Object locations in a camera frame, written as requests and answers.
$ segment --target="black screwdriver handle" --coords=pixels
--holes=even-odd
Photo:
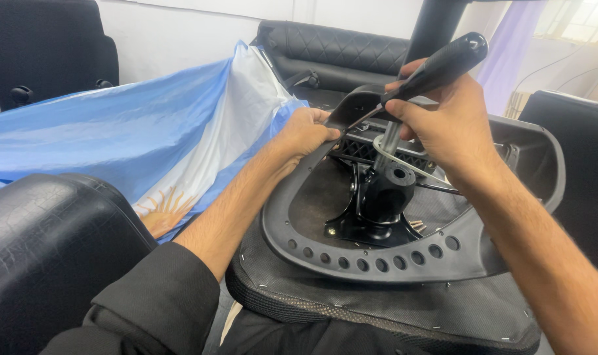
[[[442,47],[420,65],[397,89],[380,98],[382,106],[391,99],[409,100],[454,82],[488,55],[488,41],[470,32]]]

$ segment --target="black mesh fabric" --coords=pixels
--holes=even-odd
[[[448,284],[380,286],[324,278],[268,248],[259,218],[226,275],[247,309],[285,322],[335,319],[393,332],[434,354],[533,354],[540,329],[510,274]]]

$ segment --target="right hand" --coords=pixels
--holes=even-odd
[[[406,64],[402,74],[412,74],[424,60]],[[399,84],[387,84],[385,91]],[[417,136],[451,181],[468,176],[477,167],[498,162],[500,156],[492,141],[481,85],[465,74],[426,96],[439,102],[437,110],[429,111],[397,99],[385,104],[386,111],[404,123],[400,138],[411,140]]]

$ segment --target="forearm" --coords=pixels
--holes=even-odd
[[[500,159],[492,165],[455,184],[481,216],[556,352],[598,354],[598,271],[509,168]]]
[[[196,254],[220,281],[248,226],[297,161],[281,144],[269,142],[174,241]]]

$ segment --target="argentine flag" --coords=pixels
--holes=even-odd
[[[2,112],[0,188],[31,173],[98,177],[161,243],[306,105],[239,42],[232,58]]]

